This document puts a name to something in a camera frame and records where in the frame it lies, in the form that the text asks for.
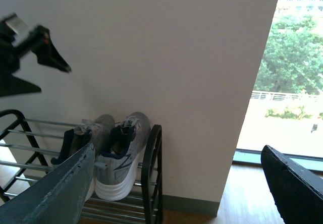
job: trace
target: black metal shoe rack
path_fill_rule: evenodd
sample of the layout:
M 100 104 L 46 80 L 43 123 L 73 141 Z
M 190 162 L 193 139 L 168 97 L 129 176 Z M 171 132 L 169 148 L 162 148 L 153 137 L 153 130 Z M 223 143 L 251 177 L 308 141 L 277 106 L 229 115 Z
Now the black metal shoe rack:
M 18 167 L 18 171 L 10 177 L 5 185 L 0 186 L 0 198 L 7 202 L 17 194 L 10 193 L 11 187 L 19 181 L 28 182 L 30 185 L 39 180 L 39 177 L 27 175 L 28 171 L 42 172 L 43 175 L 52 170 L 48 165 L 48 158 L 58 156 L 59 152 L 42 149 L 39 147 L 36 137 L 57 138 L 62 143 L 62 136 L 54 136 L 44 133 L 32 132 L 28 123 L 51 125 L 53 127 L 71 127 L 75 124 L 55 123 L 26 119 L 24 115 L 14 109 L 0 111 L 0 120 L 7 116 L 14 116 L 13 122 L 9 122 L 0 133 L 0 140 L 6 140 L 9 134 L 26 135 L 31 146 L 25 144 L 11 144 L 10 142 L 0 143 L 0 147 L 19 149 L 30 156 L 25 163 L 16 163 L 0 160 L 0 165 Z M 143 162 L 138 166 L 137 180 L 130 194 L 120 201 L 105 201 L 94 193 L 84 203 L 79 223 L 87 223 L 92 219 L 95 223 L 162 223 L 163 221 L 163 189 L 162 189 L 162 127 L 154 125 L 148 138 Z

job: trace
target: green foliage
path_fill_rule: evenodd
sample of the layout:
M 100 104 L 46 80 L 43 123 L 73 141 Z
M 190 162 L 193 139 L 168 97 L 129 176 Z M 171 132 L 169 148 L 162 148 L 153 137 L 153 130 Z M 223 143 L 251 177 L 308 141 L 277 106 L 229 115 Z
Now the green foliage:
M 273 22 L 254 90 L 318 94 L 323 88 L 323 38 L 311 32 L 312 16 Z
M 286 106 L 284 110 L 277 108 L 268 109 L 265 117 L 277 117 L 281 119 L 302 120 L 312 118 L 313 115 L 306 114 L 304 106 L 290 107 Z

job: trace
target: shoe rack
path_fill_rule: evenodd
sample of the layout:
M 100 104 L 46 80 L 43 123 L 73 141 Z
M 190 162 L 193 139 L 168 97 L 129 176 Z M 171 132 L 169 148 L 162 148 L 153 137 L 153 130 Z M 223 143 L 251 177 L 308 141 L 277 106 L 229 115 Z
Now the shoe rack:
M 0 159 L 0 165 L 16 167 L 8 181 L 0 185 L 0 198 L 3 202 L 7 202 L 19 194 L 16 190 L 14 193 L 12 192 L 14 186 L 18 185 L 19 182 L 27 182 L 29 185 L 33 185 L 41 179 L 41 176 L 53 169 L 48 162 L 53 156 L 58 156 L 59 152 L 39 146 L 43 145 L 43 142 L 47 145 L 49 143 L 62 144 L 64 131 L 76 125 L 26 119 L 20 111 L 14 109 L 0 111 L 0 123 L 7 126 L 0 132 L 0 140 L 4 139 L 6 142 L 0 143 L 0 147 L 12 150 L 13 156 L 15 156 L 15 151 L 19 151 L 20 155 L 23 152 L 23 156 L 28 156 L 24 163 Z M 39 132 L 33 132 L 30 125 L 34 125 Z M 52 128 L 55 130 L 61 129 L 61 134 L 44 133 Z M 19 134 L 23 135 L 23 139 L 25 137 L 27 139 L 23 143 L 20 141 L 11 143 L 9 136 Z M 79 223 L 86 223 L 89 219 L 99 221 L 98 223 L 115 224 L 162 223 L 161 152 L 162 127 L 154 125 L 148 138 L 143 161 L 138 165 L 137 179 L 129 195 L 119 201 L 106 201 L 98 198 L 94 192 L 84 203 Z

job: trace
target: tree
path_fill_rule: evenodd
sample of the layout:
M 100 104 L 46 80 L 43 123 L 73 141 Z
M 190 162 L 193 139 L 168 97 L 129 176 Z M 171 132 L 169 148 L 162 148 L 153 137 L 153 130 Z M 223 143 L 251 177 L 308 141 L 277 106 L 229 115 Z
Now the tree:
M 272 24 L 254 90 L 318 94 L 323 88 L 323 37 L 312 16 L 284 15 Z

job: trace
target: white fence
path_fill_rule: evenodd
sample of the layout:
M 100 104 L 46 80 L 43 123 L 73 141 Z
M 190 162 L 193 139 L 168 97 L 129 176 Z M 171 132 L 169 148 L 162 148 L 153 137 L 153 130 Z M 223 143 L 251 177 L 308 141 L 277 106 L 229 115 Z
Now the white fence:
M 264 100 L 302 100 L 307 102 L 318 102 L 323 99 L 322 95 L 310 94 L 290 94 L 290 93 L 277 93 L 253 90 L 251 99 L 264 99 Z

